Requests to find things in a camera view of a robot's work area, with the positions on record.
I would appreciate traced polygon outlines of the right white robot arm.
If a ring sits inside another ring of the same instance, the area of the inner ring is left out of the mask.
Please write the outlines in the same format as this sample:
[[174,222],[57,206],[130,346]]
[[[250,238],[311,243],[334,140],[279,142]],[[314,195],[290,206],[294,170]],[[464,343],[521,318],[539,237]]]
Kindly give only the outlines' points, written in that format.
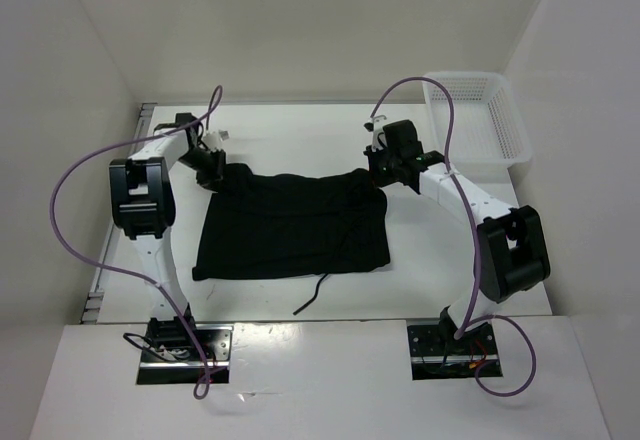
[[467,179],[440,152],[426,152],[410,120],[385,116],[364,124],[372,142],[364,150],[376,185],[400,183],[467,222],[473,243],[472,285],[438,322],[440,345],[460,353],[498,306],[550,276],[538,212],[510,205]]

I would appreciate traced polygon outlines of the black shorts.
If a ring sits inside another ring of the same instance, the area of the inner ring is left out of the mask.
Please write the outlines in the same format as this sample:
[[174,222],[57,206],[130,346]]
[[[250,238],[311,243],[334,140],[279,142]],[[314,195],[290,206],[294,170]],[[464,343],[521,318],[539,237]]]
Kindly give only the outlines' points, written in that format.
[[368,273],[388,265],[387,197],[362,168],[327,177],[225,166],[201,232],[194,281]]

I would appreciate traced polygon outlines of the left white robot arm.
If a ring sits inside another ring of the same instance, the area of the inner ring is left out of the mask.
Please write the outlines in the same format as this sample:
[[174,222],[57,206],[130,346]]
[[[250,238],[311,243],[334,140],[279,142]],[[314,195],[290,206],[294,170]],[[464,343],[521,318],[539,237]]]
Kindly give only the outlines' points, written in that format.
[[175,358],[198,355],[200,336],[189,301],[181,290],[171,247],[177,207],[169,172],[182,164],[208,190],[218,186],[226,162],[224,150],[209,147],[191,113],[179,113],[172,123],[158,125],[153,139],[140,151],[109,165],[114,224],[132,242],[151,279],[152,311],[146,341],[164,347]]

